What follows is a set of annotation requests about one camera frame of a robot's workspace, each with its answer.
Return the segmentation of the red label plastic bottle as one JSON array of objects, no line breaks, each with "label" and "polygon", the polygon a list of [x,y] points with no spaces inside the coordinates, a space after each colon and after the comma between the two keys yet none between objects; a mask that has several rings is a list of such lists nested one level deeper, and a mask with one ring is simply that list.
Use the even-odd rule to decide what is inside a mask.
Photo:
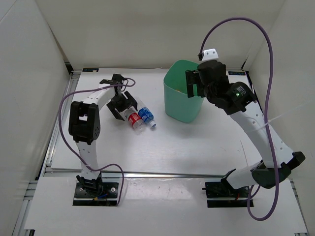
[{"label": "red label plastic bottle", "polygon": [[124,117],[132,126],[137,135],[144,131],[144,122],[133,107],[130,107],[124,111]]}]

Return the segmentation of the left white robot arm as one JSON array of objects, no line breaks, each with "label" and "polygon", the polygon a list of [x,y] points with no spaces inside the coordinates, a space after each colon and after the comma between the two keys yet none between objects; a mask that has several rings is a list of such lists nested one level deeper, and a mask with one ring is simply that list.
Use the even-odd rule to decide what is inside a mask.
[{"label": "left white robot arm", "polygon": [[103,79],[98,89],[89,91],[82,101],[73,101],[69,114],[69,134],[73,137],[80,155],[81,174],[77,176],[81,188],[91,196],[103,192],[101,170],[97,163],[96,140],[100,135],[100,110],[107,106],[115,119],[125,121],[122,113],[129,108],[137,109],[137,102],[125,91],[132,86],[121,74],[113,74],[112,79]]}]

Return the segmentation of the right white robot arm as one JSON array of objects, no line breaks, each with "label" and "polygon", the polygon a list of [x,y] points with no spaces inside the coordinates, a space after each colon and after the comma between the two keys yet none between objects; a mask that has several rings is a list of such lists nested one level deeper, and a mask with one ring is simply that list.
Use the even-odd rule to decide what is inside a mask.
[{"label": "right white robot arm", "polygon": [[188,97],[205,97],[223,109],[243,129],[262,158],[252,166],[228,172],[221,179],[224,195],[231,197],[249,185],[273,188],[306,159],[302,152],[288,147],[271,125],[265,124],[256,96],[247,84],[229,81],[225,64],[209,60],[185,74]]}]

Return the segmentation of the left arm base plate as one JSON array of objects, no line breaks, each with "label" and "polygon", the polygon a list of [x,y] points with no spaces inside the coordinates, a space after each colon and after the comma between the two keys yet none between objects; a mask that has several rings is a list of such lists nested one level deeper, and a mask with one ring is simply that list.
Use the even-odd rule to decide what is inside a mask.
[{"label": "left arm base plate", "polygon": [[97,191],[87,190],[77,182],[72,205],[86,207],[116,207],[120,184],[118,182],[103,182]]}]

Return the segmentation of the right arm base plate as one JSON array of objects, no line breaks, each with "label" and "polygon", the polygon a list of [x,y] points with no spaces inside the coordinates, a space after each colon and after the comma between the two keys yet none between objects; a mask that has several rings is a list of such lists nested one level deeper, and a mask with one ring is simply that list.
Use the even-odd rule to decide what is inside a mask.
[{"label": "right arm base plate", "polygon": [[227,178],[236,169],[225,174],[220,181],[205,182],[202,190],[206,193],[207,208],[246,208],[249,196],[249,187],[233,189]]}]

